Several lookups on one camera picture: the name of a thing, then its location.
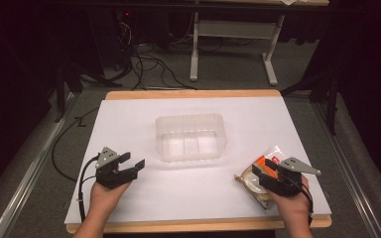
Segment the white object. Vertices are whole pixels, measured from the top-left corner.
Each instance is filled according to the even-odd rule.
[[[165,162],[218,159],[226,136],[219,114],[164,116],[156,119],[157,152]]]

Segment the metal bracket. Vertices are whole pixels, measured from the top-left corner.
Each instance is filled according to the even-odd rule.
[[[292,172],[307,173],[307,174],[313,174],[316,176],[321,175],[320,170],[317,170],[294,157],[290,157],[288,159],[283,160],[282,162],[278,164],[278,166]]]

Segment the wrist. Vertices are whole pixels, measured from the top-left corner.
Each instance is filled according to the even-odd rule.
[[[284,220],[284,225],[290,233],[291,238],[310,238],[313,237],[309,225],[308,215],[295,215]]]

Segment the table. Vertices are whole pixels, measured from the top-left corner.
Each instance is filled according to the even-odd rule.
[[[281,0],[205,0],[204,2],[232,2],[232,3],[251,3],[251,4],[284,4]],[[328,0],[300,1],[296,5],[304,6],[327,6]],[[193,14],[193,48],[190,60],[190,81],[197,81],[198,66],[198,38],[199,36],[210,37],[228,37],[245,39],[266,39],[270,41],[270,47],[267,53],[262,54],[262,61],[267,71],[269,83],[272,86],[278,84],[277,76],[271,63],[271,57],[277,45],[283,27],[285,15],[279,15],[276,22],[258,23],[258,22],[235,22],[235,21],[211,21],[200,20],[199,13]]]
[[[271,110],[271,113],[265,114],[266,110]],[[228,141],[221,158],[206,162],[202,167],[202,164],[166,166],[160,162],[153,135],[153,122],[159,116],[158,113],[208,111],[221,113],[224,117]],[[249,112],[254,120],[261,121],[248,128],[242,120],[247,118]],[[232,120],[236,115],[238,118],[234,120],[237,119],[239,123]],[[134,118],[133,122],[125,125],[131,118]],[[242,136],[258,138],[259,130],[265,135],[259,138],[259,142],[241,141]],[[102,145],[118,153],[120,148],[127,147],[132,153],[131,164],[136,163],[133,159],[146,159],[146,168],[140,171],[138,179],[128,188],[118,208],[112,213],[105,227],[107,233],[276,229],[284,227],[276,209],[265,211],[234,180],[233,174],[241,173],[256,159],[254,157],[269,146],[267,144],[275,145],[277,141],[282,141],[280,146],[284,153],[287,150],[292,156],[309,163],[284,100],[276,90],[113,91],[102,101],[82,166],[101,151]],[[236,153],[241,156],[239,160],[236,159]],[[93,173],[95,171],[88,170],[88,176]],[[312,227],[327,227],[331,223],[330,209],[316,177],[307,177],[315,200]],[[88,187],[83,189],[86,209],[92,182],[87,184]],[[215,192],[205,192],[202,196],[201,189],[205,188]],[[197,199],[188,199],[192,194]],[[67,231],[72,233],[80,223],[76,195],[75,190],[65,220]],[[198,211],[196,204],[204,211]]]

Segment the gray carpet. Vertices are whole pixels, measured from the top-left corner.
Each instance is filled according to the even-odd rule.
[[[249,89],[271,88],[266,79],[265,69],[260,62],[260,48],[266,42],[256,42],[247,46],[229,45],[218,51],[213,45],[202,45],[205,51],[200,52],[198,82],[189,82],[190,49],[171,48],[168,52],[157,48],[141,48],[141,56],[145,52],[162,59],[182,83],[198,89]],[[315,50],[316,44],[298,46],[294,42],[279,44],[273,56],[274,68],[279,80],[277,89],[284,89],[299,81]],[[139,66],[134,59],[134,66]],[[174,82],[168,71],[163,73],[159,65],[145,62],[142,88],[179,86]],[[122,90],[130,90],[137,83],[137,75],[133,72],[118,80],[124,84]],[[83,116],[99,105],[105,94],[113,88],[85,83],[85,90],[77,97],[71,112],[66,116],[63,130],[75,122],[75,117]],[[322,171],[318,177],[320,185],[332,211],[332,225],[329,228],[314,229],[316,237],[380,237],[370,235],[370,228],[363,219],[356,203],[352,189],[347,185],[344,170],[340,165],[338,153],[332,145],[333,140],[340,141],[346,156],[355,168],[353,173],[360,180],[365,196],[373,202],[373,211],[381,225],[381,178],[373,166],[361,140],[356,134],[355,127],[350,124],[348,113],[343,108],[343,102],[338,101],[336,117],[336,137],[329,137],[322,126],[322,118],[318,116],[316,104],[310,104],[305,97],[291,96],[286,98],[290,114],[299,132],[302,143],[314,167]],[[76,178],[83,155],[91,134],[96,111],[84,117],[78,127],[75,123],[63,135],[55,150],[56,163],[70,177]],[[54,111],[38,127],[36,132],[26,142],[0,180],[0,216],[12,197],[16,187],[27,170],[32,158],[38,153],[43,142],[47,140],[51,128]],[[30,196],[21,210],[18,219],[10,232],[10,237],[70,237],[65,231],[64,218],[72,196],[74,182],[63,178],[57,173],[51,154],[46,156],[43,168]],[[241,237],[242,233],[233,233]],[[287,237],[285,230],[276,231],[277,237]]]

